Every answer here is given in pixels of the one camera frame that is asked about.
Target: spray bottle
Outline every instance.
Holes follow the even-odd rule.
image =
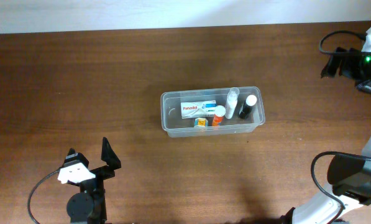
[[[236,87],[233,87],[229,90],[229,93],[227,95],[227,103],[225,104],[225,117],[227,119],[231,119],[234,115],[236,104],[237,104],[237,97],[239,95],[239,89]]]

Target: plastic container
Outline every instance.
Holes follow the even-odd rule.
[[[257,97],[252,112],[248,119],[239,118],[240,103],[235,108],[232,119],[222,121],[220,126],[208,126],[204,129],[194,128],[195,119],[182,119],[181,102],[196,102],[216,100],[217,105],[225,105],[230,88],[209,89],[209,90],[190,90],[174,91],[162,94],[160,97],[160,111],[162,112],[162,128],[167,131],[170,137],[206,136],[213,134],[234,134],[249,133],[257,126],[265,122],[264,107],[261,93],[257,87],[239,87],[238,102],[243,102],[250,94]],[[206,118],[209,124],[213,118]]]

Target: brown wooden surface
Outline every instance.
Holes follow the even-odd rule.
[[[122,161],[106,181],[112,223],[225,223],[279,217],[318,190],[309,167],[322,151],[360,154],[371,96],[344,77],[320,79],[327,33],[371,22],[0,35],[0,223],[30,223],[31,188],[70,147],[89,168],[109,139]],[[334,49],[360,47],[333,38]],[[170,138],[166,91],[257,86],[267,118],[247,134]],[[330,158],[318,162],[325,181]],[[78,189],[57,176],[32,199],[42,223],[68,223]],[[371,223],[371,206],[344,217]]]

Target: black cable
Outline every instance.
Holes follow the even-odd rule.
[[[350,35],[354,35],[354,36],[358,37],[360,40],[366,41],[366,34],[358,34],[358,33],[352,32],[352,31],[348,31],[348,30],[337,30],[337,31],[331,32],[330,34],[324,36],[322,38],[322,40],[319,42],[319,51],[322,54],[333,55],[333,56],[367,56],[367,55],[371,55],[371,52],[329,52],[329,51],[323,50],[323,48],[322,48],[323,42],[327,38],[329,38],[329,37],[331,37],[332,35],[335,35],[335,34],[350,34]]]
[[[319,184],[318,180],[316,180],[316,176],[315,176],[315,164],[316,164],[316,161],[318,161],[318,159],[320,157],[323,157],[323,156],[328,156],[328,155],[332,155],[332,156],[338,156],[338,155],[341,155],[341,156],[344,156],[344,157],[348,157],[348,158],[353,158],[353,159],[360,159],[360,160],[365,160],[365,161],[371,161],[371,157],[367,157],[367,156],[358,156],[358,155],[354,155],[354,154],[349,154],[349,153],[344,153],[344,152],[335,152],[335,151],[328,151],[328,152],[322,152],[322,153],[319,153],[313,160],[312,160],[312,163],[311,163],[311,176],[312,176],[312,180],[314,181],[315,185],[318,187],[318,189],[326,196],[328,196],[329,198],[337,201],[339,204],[340,204],[340,210],[337,212],[336,216],[334,216],[334,218],[332,218],[327,224],[330,224],[332,222],[334,222],[337,218],[339,218],[339,216],[341,215],[342,211],[344,209],[346,209],[346,206],[344,205],[344,203],[338,199],[337,197],[331,195],[329,192],[325,191],[322,186]]]
[[[30,194],[29,194],[29,197],[28,197],[28,214],[29,214],[29,217],[30,219],[32,219],[32,221],[36,224],[40,224],[36,219],[35,217],[33,216],[32,212],[30,211],[30,199],[32,198],[32,195],[34,194],[35,190],[37,189],[37,187],[42,184],[45,180],[47,180],[48,178],[50,178],[52,175],[54,174],[57,174],[59,173],[60,169],[57,169],[56,171],[52,172],[51,174],[45,176],[42,180],[40,180],[36,185],[35,187],[32,189],[32,191],[30,191]]]

